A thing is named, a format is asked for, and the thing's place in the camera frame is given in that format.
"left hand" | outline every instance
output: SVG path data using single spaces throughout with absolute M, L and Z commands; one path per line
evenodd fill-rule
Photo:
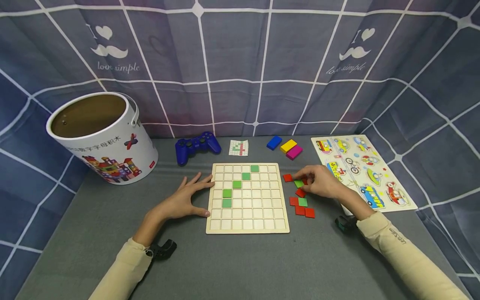
M 212 179 L 212 175 L 197 182 L 201 175 L 199 172 L 189 182 L 187 182 L 187 177 L 184 177 L 177 191 L 154 207 L 151 212 L 154 214 L 159 213 L 167 219 L 177 219 L 190 215 L 210 216 L 208 210 L 192 205 L 192 195 L 196 191 L 211 188 L 215 184 L 214 182 L 209 182 Z

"bucket handle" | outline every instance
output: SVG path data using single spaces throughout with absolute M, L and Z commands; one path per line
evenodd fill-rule
M 135 102 L 135 100 L 132 99 L 132 97 L 130 97 L 129 95 L 127 94 L 124 94 L 124 93 L 120 93 L 120 92 L 117 92 L 118 94 L 122 95 L 122 96 L 125 96 L 125 98 L 127 98 L 128 102 L 130 102 L 130 105 L 133 107 L 133 110 L 135 111 L 135 113 L 133 114 L 133 118 L 132 120 L 130 121 L 130 125 L 132 127 L 135 127 L 138 123 L 138 117 L 140 115 L 139 111 L 138 111 L 138 105 L 137 103 Z

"blue block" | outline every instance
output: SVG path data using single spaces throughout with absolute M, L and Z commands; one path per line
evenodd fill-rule
M 267 148 L 270 150 L 275 150 L 277 146 L 282 142 L 282 138 L 278 135 L 274 136 L 267 144 Z

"hand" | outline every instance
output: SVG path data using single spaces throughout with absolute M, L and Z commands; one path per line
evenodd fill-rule
M 209 182 L 212 179 L 212 175 L 197 182 L 201 175 L 199 172 L 189 182 L 187 182 L 187 177 L 184 177 L 177 191 L 157 205 L 152 211 L 154 213 L 158 212 L 166 219 L 177 219 L 190 215 L 210 216 L 208 210 L 192 205 L 192 195 L 196 191 L 211 188 L 215 184 L 214 182 Z
M 296 180 L 304 177 L 307 178 L 307 185 L 302 186 L 301 189 L 322 197 L 339 198 L 345 190 L 349 190 L 325 166 L 306 166 L 293 175 Z

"mustache print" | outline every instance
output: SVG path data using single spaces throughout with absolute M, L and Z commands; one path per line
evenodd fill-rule
M 340 60 L 344 60 L 348 58 L 350 55 L 356 59 L 359 59 L 360 57 L 364 57 L 367 55 L 371 50 L 365 51 L 361 46 L 356 47 L 356 48 L 350 48 L 348 49 L 344 55 L 339 54 L 338 56 L 340 57 Z
M 125 50 L 125 51 L 122 51 L 120 49 L 118 49 L 117 47 L 115 46 L 103 46 L 103 45 L 98 45 L 96 47 L 96 49 L 93 49 L 93 48 L 90 48 L 96 55 L 100 55 L 100 56 L 107 56 L 108 54 L 110 54 L 111 56 L 115 57 L 115 58 L 118 58 L 118 59 L 122 59 L 124 57 L 127 56 L 128 54 L 128 49 Z

